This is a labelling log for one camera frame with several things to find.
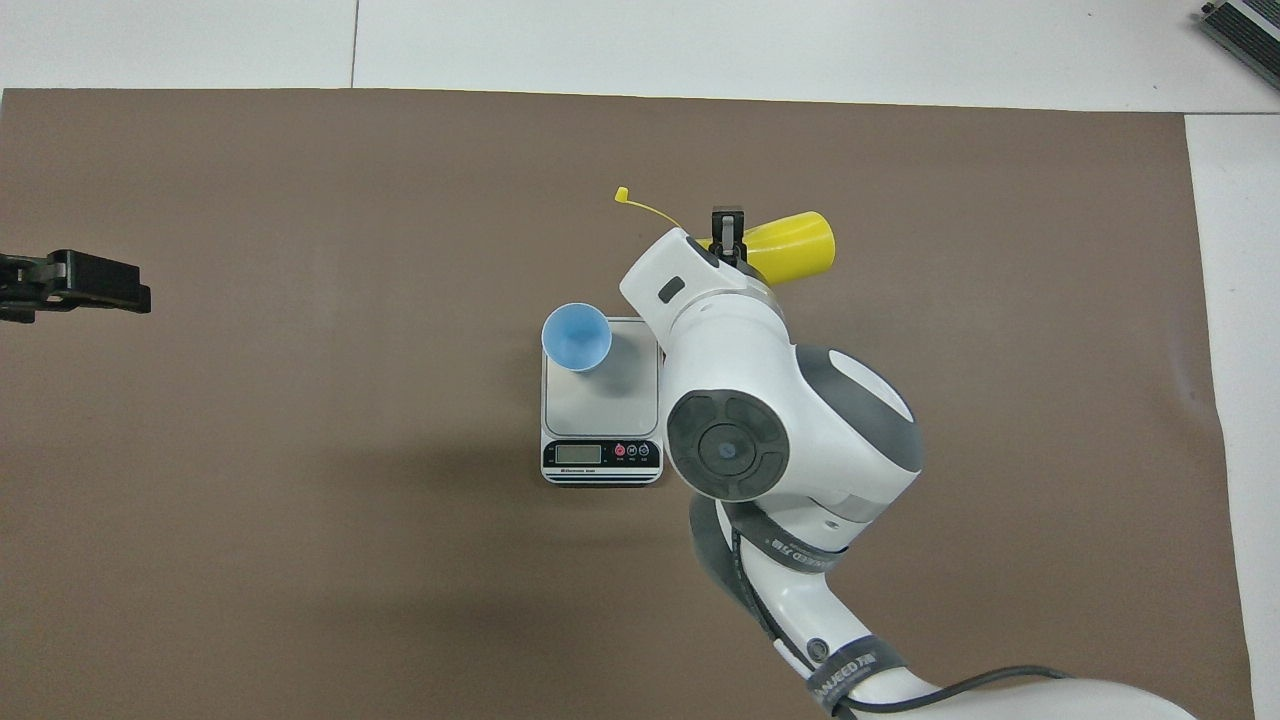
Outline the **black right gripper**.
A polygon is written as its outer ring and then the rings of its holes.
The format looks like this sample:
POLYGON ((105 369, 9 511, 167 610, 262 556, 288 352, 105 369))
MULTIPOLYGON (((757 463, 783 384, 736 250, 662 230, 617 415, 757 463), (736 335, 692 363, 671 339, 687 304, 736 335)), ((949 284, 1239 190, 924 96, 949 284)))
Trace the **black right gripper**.
POLYGON ((710 232, 710 251, 722 263, 733 266, 748 278, 769 284, 765 277, 745 260, 745 211, 741 208, 713 208, 710 232))

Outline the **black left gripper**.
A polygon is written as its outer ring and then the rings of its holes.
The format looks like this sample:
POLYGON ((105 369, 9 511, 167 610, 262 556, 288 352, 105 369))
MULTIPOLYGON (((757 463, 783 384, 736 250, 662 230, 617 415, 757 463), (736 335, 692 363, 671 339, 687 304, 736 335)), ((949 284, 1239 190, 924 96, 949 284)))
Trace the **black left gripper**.
POLYGON ((151 288, 141 268, 76 250, 58 250, 46 258, 1 255, 1 320, 35 323, 37 311, 50 307, 115 309, 151 313, 151 288), (29 281, 47 264, 47 279, 29 281))

